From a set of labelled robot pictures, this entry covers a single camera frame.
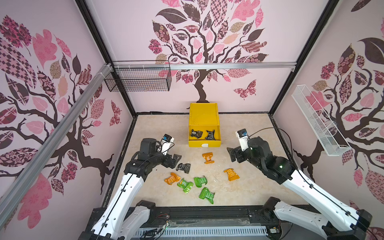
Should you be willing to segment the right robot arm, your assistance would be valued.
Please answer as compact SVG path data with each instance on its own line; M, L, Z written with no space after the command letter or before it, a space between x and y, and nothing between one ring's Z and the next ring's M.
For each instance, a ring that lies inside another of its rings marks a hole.
M303 198L316 209L311 212L270 197L264 209L281 221L291 222L326 240L364 240L369 233L372 215L356 210L319 187L291 162L273 154L267 141L260 137L239 138L240 146L228 148L232 162L249 162L264 176Z

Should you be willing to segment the black cookie packet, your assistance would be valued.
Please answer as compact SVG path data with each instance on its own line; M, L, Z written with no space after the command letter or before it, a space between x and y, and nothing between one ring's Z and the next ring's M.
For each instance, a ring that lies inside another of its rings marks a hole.
M202 136L203 136L202 131L195 131L194 129L191 129L191 134L190 134L191 138L200 139Z
M185 174L189 174L190 172L190 169L191 169L191 164L178 164L177 168L176 168L176 171L183 171Z
M216 140L215 139L215 130L212 130L212 131L206 130L206 132L207 132L207 136L205 137L205 139L207 141L215 141Z

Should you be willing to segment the yellow top drawer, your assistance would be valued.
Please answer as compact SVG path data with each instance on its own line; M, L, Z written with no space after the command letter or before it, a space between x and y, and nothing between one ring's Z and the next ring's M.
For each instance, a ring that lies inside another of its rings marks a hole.
M194 129L195 131L202 131L203 136L200 139L191 138L191 129ZM207 141L205 139L207 136L206 130L215 130L215 141ZM218 148L222 143L220 125L189 125L188 137L189 147L192 148Z

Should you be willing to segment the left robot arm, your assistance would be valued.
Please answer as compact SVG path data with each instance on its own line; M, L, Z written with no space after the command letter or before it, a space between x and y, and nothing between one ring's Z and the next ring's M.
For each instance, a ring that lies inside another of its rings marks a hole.
M130 240L151 216L155 203L142 201L129 213L131 204L152 170L161 165L174 169L182 158L170 155L174 138L165 134L160 141L144 138L140 150L126 164L119 188L98 221L79 236L80 240Z

